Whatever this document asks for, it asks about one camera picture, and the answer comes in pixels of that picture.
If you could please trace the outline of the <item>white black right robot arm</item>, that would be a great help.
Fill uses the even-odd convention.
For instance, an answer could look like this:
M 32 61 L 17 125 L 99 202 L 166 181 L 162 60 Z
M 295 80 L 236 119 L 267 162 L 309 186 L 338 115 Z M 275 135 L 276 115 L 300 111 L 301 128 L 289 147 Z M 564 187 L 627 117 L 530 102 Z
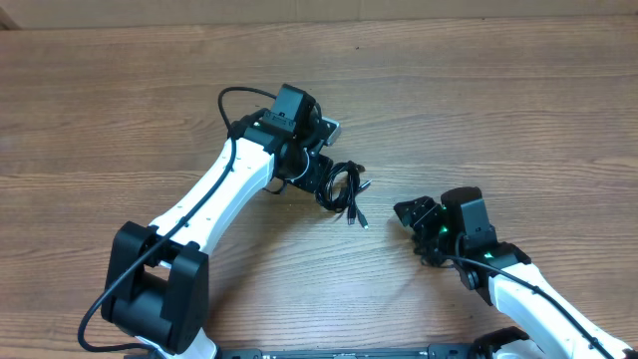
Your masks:
M 501 241 L 489 221 L 481 190 L 462 186 L 439 199 L 421 196 L 393 210 L 413 232 L 421 263 L 449 263 L 461 283 L 513 326 L 471 344 L 471 358 L 634 358 L 635 348 L 587 319 L 544 278 L 532 259 Z

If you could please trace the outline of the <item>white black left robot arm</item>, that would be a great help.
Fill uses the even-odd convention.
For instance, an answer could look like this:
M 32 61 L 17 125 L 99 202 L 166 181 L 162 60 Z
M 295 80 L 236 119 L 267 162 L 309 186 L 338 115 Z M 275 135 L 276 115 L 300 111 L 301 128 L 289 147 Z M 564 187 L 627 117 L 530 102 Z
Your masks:
M 208 262 L 242 208 L 274 179 L 313 192 L 330 160 L 338 122 L 323 115 L 308 93 L 283 85 L 271 108 L 226 120 L 218 159 L 172 208 L 148 225 L 126 222 L 112 245 L 105 291 L 93 312 L 134 342 L 128 357 L 214 358 L 206 336 Z

